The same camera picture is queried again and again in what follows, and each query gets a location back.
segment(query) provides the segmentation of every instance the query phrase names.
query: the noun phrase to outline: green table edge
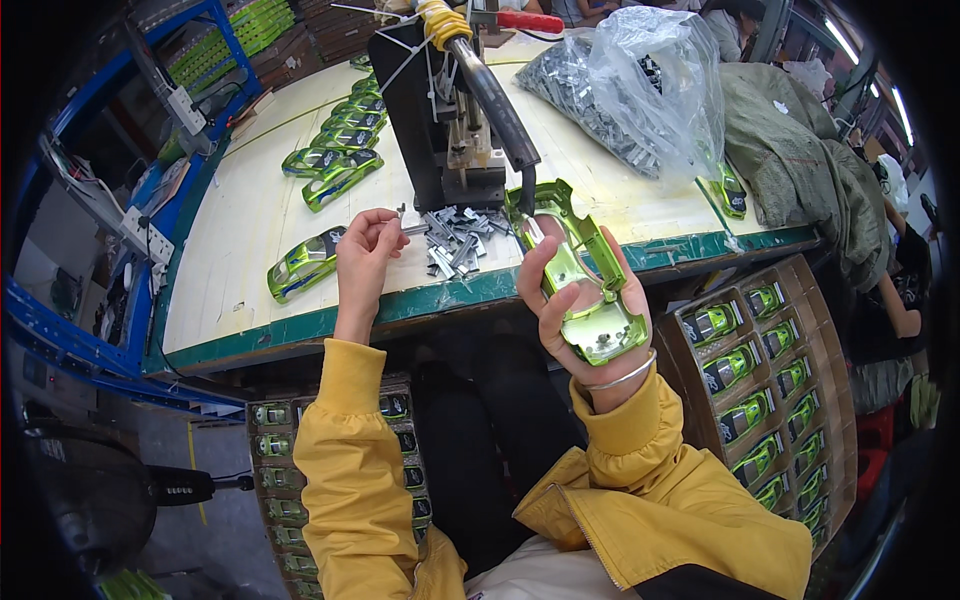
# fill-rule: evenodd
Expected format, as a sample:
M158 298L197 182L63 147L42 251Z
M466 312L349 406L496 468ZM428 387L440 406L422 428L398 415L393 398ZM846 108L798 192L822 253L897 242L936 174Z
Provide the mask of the green table edge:
M154 323L153 341L141 363L145 374L169 371L158 347L163 343L166 331L167 312L173 294L174 282L183 254L183 243L190 234L194 218L203 202L206 189L220 164L228 143L222 143L217 151L201 167L180 209L177 224L170 241L174 254L167 271L168 284L160 290ZM721 222L726 221L719 214ZM694 233L682 237L653 240L623 246L630 268L635 272L649 271L686 262L715 258L736 252L730 248L733 240L746 252L809 242L817 239L813 226L775 229L747 235L732 236L728 229ZM389 324L414 317L421 317L455 308L516 296L516 273L518 267L488 271L476 275L465 285L461 281L441 281L417 288L385 294L380 299L380 312L375 324ZM247 329L239 333L203 342L196 346L167 354L167 360L176 369L188 369L202 363L265 351L297 342L307 342L329 336L337 321L337 307L330 306L294 317Z

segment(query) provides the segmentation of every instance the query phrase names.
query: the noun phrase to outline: fluorescent light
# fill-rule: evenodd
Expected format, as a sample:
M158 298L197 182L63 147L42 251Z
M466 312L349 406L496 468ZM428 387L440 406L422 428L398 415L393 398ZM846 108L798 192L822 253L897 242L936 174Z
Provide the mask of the fluorescent light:
M910 120L906 118L906 108L903 107L903 99L900 97L900 91L893 88L894 100L897 101L897 108L900 110L900 120L903 121L903 130L906 132L906 141L913 146L913 130L910 129Z
M824 17L824 23L827 25L827 29L830 30L833 36L837 38L837 41L840 42L840 46L843 48L844 52L847 53L847 56L850 57L850 60L853 61L853 64L859 64L860 57L856 55L856 53L853 51L853 47L850 46L850 43L847 41L847 39L843 37L843 34L840 33L840 30L837 29L837 26L833 24L833 21Z

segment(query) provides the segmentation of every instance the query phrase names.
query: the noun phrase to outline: jacket zipper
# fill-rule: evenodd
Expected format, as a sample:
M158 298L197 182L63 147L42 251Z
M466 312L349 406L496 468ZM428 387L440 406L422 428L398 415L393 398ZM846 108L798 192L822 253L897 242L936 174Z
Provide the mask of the jacket zipper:
M584 527L584 524L583 522L581 522L580 518L577 516L576 511L573 510L573 505L571 505L570 501L566 498L566 493L564 493L564 489L561 488L560 486L557 486L557 490L560 492L560 496L564 499L564 502L566 503L566 509L570 511L570 516L572 516L573 520L577 522L577 527L580 528L580 531L584 534L584 538L587 539L587 543L590 544L591 548L593 548L593 554L597 556L597 560L600 561L600 565L602 565L604 570L607 571L607 577L610 578L611 583L613 583L616 586L616 588L619 589L620 591L626 590L627 587L621 586L620 583L616 581L613 578L613 576L610 574L610 567L607 565L607 562L604 560L603 556L601 556L600 553L597 551L596 546L593 545L593 540L590 538L590 533L588 533L587 528Z

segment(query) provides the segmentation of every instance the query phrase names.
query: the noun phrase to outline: silver bracelet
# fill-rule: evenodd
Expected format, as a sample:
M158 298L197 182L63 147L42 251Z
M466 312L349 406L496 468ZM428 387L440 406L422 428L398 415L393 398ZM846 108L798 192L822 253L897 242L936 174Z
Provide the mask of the silver bracelet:
M627 379L631 379L631 378L633 378L633 377L636 377L637 375L641 374L642 372L646 371L647 369L650 369L650 365L653 365L655 360L657 360L657 349L656 349L656 348L651 348L651 350L650 350L650 358L647 359L647 362L643 363L642 365L640 365L639 367L637 367L637 368L634 369L633 371L630 371L630 372L628 372L627 374L623 375L623 376L620 377L619 379L615 379L615 380L611 381L610 383L601 383L601 384L598 384L598 385L584 385L584 384L580 384L580 385L582 385L582 386L584 387L584 389L587 390L588 392L595 392L595 391L597 391L597 390L607 390L607 389L609 389L609 388L612 388L612 387L615 386L615 385L620 385L621 383L623 383L623 382L626 381Z

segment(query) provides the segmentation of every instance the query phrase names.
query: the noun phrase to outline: red handle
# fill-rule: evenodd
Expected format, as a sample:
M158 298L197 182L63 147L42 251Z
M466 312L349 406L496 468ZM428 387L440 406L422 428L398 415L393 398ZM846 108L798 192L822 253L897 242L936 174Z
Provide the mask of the red handle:
M530 14L520 11L498 12L496 14L496 24L500 27L527 29L548 34L559 34L564 30L564 20L558 16Z

